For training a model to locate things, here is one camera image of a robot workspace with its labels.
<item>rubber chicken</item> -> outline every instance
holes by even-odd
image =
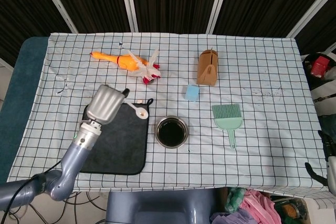
[[[156,50],[150,60],[144,60],[139,56],[135,56],[131,51],[128,55],[107,55],[101,52],[91,52],[90,55],[95,59],[108,60],[118,64],[119,67],[132,71],[133,75],[142,77],[145,84],[150,83],[156,78],[160,78],[161,74],[158,71],[159,65],[154,64],[159,51]]]

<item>pink cloth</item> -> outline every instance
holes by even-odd
[[[239,207],[248,211],[259,224],[281,224],[280,216],[274,210],[274,202],[259,191],[247,190]]]

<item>white measuring spoon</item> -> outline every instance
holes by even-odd
[[[132,109],[135,110],[135,114],[140,119],[147,119],[148,118],[148,112],[144,108],[137,108],[132,103],[125,101]]]

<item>mint green brush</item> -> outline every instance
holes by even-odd
[[[217,127],[228,132],[230,147],[236,148],[235,129],[243,123],[239,104],[214,105],[212,106],[212,112]]]

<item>black mat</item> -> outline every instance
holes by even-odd
[[[135,104],[145,108],[149,105]],[[85,161],[82,173],[135,175],[141,172],[146,161],[149,117],[144,120],[136,116],[127,104],[122,104],[110,124],[101,127],[101,135]]]

